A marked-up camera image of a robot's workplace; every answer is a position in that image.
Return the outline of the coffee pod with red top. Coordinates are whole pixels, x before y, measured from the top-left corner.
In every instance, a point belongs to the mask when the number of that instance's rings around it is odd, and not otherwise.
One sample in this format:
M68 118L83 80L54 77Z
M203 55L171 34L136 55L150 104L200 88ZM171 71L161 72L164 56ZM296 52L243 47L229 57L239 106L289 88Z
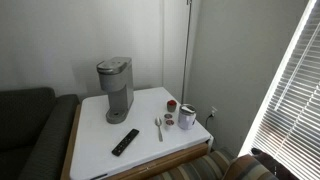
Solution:
M177 106L177 102L175 100L169 100L167 102L167 110L169 112L174 112Z

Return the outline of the white coffee pod far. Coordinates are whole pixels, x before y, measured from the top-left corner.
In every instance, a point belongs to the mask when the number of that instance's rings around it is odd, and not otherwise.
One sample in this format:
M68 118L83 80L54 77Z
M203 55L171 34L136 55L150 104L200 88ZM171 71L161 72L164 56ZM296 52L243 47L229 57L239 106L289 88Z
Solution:
M167 114L164 115L164 118L165 118L165 120L172 120L173 119L173 115L167 113Z

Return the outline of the white coffee pod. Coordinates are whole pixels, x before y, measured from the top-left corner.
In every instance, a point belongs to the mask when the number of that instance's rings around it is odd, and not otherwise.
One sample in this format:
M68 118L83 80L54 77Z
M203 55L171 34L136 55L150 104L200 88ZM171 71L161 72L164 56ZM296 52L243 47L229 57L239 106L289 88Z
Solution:
M171 129L174 126L174 121L169 119L165 121L165 124L166 124L165 126L166 129Z
M167 114L164 115L164 118L165 118L165 120L172 120L173 119L173 115L167 113Z

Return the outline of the white coffee pod near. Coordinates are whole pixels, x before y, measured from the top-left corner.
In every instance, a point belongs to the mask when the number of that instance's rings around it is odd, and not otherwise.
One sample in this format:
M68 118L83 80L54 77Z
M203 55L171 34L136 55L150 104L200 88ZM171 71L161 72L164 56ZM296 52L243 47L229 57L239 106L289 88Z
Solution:
M174 121L169 119L165 121L165 124L166 124L165 126L166 129L171 129L174 126Z

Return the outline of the grey coffee machine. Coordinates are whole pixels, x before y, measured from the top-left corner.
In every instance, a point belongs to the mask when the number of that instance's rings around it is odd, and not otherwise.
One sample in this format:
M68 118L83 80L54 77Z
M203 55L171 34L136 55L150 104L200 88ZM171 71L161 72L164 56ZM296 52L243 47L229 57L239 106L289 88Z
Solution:
M114 57L96 66L101 89L108 95L108 123L123 122L134 100L132 59Z

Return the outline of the silver metal spoon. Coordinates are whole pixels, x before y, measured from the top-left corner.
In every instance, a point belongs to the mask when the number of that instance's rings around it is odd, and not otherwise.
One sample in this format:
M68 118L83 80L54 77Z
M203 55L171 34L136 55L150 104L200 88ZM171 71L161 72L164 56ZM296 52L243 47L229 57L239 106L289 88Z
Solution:
M162 136L162 132L161 132L161 125L162 125L162 121L159 117L157 117L155 119L155 125L158 127L158 136L159 136L159 141L163 142L163 136Z

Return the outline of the white mug with lid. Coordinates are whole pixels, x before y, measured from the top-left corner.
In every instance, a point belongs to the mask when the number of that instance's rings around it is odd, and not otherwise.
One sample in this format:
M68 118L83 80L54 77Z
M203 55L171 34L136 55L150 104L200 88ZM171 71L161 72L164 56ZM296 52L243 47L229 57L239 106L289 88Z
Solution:
M196 109L191 104L182 104L179 107L178 126L181 129L189 130L195 124Z

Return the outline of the white table top board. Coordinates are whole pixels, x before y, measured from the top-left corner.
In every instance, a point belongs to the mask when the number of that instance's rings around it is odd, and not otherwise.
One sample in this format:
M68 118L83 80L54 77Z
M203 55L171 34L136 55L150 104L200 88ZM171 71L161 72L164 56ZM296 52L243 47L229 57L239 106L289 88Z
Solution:
M163 87L138 90L125 121L106 121L108 97L82 102L69 177L71 180L108 178L135 166L190 148L210 139L195 122L189 130L176 123L156 124L168 113L173 96Z

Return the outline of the black remote control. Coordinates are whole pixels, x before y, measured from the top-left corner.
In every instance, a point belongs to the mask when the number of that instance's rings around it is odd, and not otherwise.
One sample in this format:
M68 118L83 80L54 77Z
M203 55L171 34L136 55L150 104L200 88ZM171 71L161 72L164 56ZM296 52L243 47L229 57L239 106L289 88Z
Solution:
M119 157L124 150L130 145L130 143L135 139L139 134L137 129L132 129L111 151L114 156Z

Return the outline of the wooden side table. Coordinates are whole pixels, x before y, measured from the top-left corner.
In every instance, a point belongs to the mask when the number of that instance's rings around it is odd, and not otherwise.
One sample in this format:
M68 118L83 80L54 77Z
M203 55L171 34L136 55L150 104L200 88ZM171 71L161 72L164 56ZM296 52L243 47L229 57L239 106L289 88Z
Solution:
M73 158L73 151L74 151L74 145L75 145L75 140L77 135L77 128L79 124L81 106L82 104L79 105L76 110L75 125L72 127L67 156L66 156L66 160L64 163L60 180L71 180L69 177L69 173L70 173L71 162ZM151 177L153 175L164 172L170 168L176 167L182 163L189 162L193 159L196 159L198 157L205 155L208 150L207 141L204 143L200 143L198 145L194 145L190 148L179 150L177 152L171 153L164 157L160 157L155 160L151 160L149 162L135 166L129 170L120 172L111 177L102 178L102 179L93 179L93 180L126 180L126 179Z

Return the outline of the thin metal lamp pole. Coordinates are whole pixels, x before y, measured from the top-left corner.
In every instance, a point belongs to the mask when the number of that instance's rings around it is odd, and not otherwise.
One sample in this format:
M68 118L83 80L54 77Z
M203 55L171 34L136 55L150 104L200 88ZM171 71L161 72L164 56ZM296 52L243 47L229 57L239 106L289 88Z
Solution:
M184 104L185 94L186 94L186 79L187 79L187 67L188 67L188 49L189 49L189 39L190 39L190 23L192 16L192 2L193 0L186 0L186 5L188 6L188 21L187 21L187 34L186 34L186 46L185 46L185 57L184 57L184 71L183 71L183 85L182 85L182 97L181 104Z

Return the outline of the striped brown sofa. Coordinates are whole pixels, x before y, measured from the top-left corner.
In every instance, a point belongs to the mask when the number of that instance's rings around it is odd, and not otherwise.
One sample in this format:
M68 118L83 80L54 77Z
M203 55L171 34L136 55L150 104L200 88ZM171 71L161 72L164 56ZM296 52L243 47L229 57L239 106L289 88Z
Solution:
M284 165L260 149L235 158L227 149L215 150L148 180L299 180Z

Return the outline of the dark grey sofa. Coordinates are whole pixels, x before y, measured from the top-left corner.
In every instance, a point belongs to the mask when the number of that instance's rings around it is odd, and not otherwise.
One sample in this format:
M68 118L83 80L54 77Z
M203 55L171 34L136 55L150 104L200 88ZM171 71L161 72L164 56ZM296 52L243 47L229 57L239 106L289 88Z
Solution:
M0 180L58 180L79 99L50 87L0 92Z

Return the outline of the white window blinds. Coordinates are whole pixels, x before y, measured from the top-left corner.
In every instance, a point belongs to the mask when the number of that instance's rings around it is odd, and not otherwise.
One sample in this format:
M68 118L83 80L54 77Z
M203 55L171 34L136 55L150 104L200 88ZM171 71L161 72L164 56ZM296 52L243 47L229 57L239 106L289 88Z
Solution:
M320 180L320 0L309 0L239 151L258 148Z

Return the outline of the white wall outlet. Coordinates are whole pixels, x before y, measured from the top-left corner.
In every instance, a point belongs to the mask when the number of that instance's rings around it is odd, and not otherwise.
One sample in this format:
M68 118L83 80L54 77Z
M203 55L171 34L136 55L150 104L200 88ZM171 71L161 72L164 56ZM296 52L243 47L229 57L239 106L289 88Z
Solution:
M212 117L215 117L217 111L218 110L214 106L211 106L211 115L212 115Z

